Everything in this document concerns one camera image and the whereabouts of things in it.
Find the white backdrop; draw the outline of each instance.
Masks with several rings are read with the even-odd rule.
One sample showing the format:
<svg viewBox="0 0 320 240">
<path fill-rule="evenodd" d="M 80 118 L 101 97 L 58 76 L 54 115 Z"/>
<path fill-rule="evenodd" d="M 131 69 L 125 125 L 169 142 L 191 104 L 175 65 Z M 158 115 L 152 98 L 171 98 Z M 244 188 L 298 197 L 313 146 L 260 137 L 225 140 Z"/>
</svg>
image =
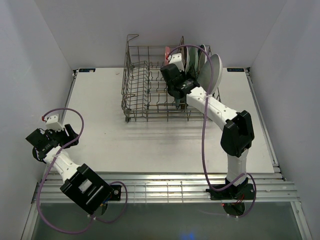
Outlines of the white backdrop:
<svg viewBox="0 0 320 240">
<path fill-rule="evenodd" d="M 250 67 L 286 0 L 35 0 L 72 69 L 122 67 L 138 44 L 209 44 L 224 67 Z"/>
<path fill-rule="evenodd" d="M 313 239 L 320 239 L 319 12 L 319 0 L 288 1 L 251 68 L 275 154 Z"/>
<path fill-rule="evenodd" d="M 0 239 L 18 240 L 45 165 L 25 138 L 62 107 L 72 71 L 33 0 L 0 0 Z"/>
</svg>

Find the wire dish rack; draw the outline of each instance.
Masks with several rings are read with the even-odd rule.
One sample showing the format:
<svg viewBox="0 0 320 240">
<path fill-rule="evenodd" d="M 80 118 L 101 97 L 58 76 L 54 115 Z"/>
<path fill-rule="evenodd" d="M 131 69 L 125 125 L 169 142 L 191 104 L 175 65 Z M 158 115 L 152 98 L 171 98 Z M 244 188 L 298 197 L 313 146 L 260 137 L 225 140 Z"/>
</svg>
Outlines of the wire dish rack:
<svg viewBox="0 0 320 240">
<path fill-rule="evenodd" d="M 167 91 L 160 68 L 165 64 L 166 46 L 130 45 L 138 34 L 126 39 L 121 108 L 125 121 L 190 121 L 203 120 L 204 115 L 185 102 L 176 104 Z M 211 55 L 210 46 L 206 46 Z M 219 89 L 213 96 L 221 102 Z"/>
</svg>

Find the black sticker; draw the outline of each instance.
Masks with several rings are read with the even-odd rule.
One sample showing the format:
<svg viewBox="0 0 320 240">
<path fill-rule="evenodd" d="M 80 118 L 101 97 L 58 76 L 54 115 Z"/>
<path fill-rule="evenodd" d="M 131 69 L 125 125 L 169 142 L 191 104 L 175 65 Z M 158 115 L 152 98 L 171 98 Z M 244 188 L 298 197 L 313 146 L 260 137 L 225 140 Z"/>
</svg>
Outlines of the black sticker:
<svg viewBox="0 0 320 240">
<path fill-rule="evenodd" d="M 190 81 L 190 80 L 185 80 L 182 84 L 182 88 L 181 89 L 186 89 L 188 88 L 190 85 L 192 85 L 194 82 Z"/>
<path fill-rule="evenodd" d="M 228 67 L 227 69 L 226 69 L 228 72 L 244 72 L 245 70 L 243 69 L 243 68 L 230 68 L 230 67 Z"/>
<path fill-rule="evenodd" d="M 96 71 L 95 68 L 80 68 L 79 73 L 94 73 Z"/>
</svg>

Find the cable tie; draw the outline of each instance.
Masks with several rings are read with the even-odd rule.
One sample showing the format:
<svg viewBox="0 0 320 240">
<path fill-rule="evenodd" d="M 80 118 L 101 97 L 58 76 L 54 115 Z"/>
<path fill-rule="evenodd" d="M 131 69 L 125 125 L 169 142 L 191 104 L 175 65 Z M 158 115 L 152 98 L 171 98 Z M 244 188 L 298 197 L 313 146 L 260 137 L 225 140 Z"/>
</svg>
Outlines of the cable tie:
<svg viewBox="0 0 320 240">
<path fill-rule="evenodd" d="M 52 157 L 57 159 L 60 155 L 61 155 L 61 152 L 59 154 L 53 154 Z"/>
</svg>

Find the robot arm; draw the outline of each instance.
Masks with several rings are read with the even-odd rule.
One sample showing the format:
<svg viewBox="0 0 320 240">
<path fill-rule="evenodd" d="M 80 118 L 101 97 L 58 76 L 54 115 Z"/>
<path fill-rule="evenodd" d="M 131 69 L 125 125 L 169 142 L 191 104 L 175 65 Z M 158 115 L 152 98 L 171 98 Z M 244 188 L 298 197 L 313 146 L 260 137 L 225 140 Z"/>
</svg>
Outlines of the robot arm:
<svg viewBox="0 0 320 240">
<path fill-rule="evenodd" d="M 33 145 L 33 157 L 38 161 L 51 164 L 56 157 L 53 167 L 63 180 L 60 190 L 92 215 L 106 199 L 115 195 L 114 188 L 117 188 L 116 200 L 120 199 L 121 192 L 117 185 L 108 185 L 86 164 L 75 164 L 64 149 L 57 155 L 63 145 L 78 136 L 69 124 L 63 127 L 58 119 L 57 115 L 51 116 L 45 124 L 47 130 L 38 128 L 26 140 Z M 67 148 L 78 143 L 79 141 L 75 141 Z"/>
<path fill-rule="evenodd" d="M 160 70 L 166 81 L 168 93 L 175 99 L 186 99 L 188 105 L 204 113 L 207 98 L 206 91 L 196 80 L 188 78 L 189 76 L 178 66 L 176 62 L 172 63 L 170 61 L 168 65 Z M 255 137 L 251 116 L 247 111 L 237 112 L 225 106 L 210 95 L 208 95 L 207 116 L 222 130 L 220 143 L 227 153 L 226 184 L 228 184 L 240 174 L 246 174 L 248 149 L 251 147 L 252 140 Z M 234 192 L 240 192 L 242 186 L 246 186 L 247 183 L 248 178 L 246 175 L 239 178 L 233 184 L 235 187 Z"/>
</svg>

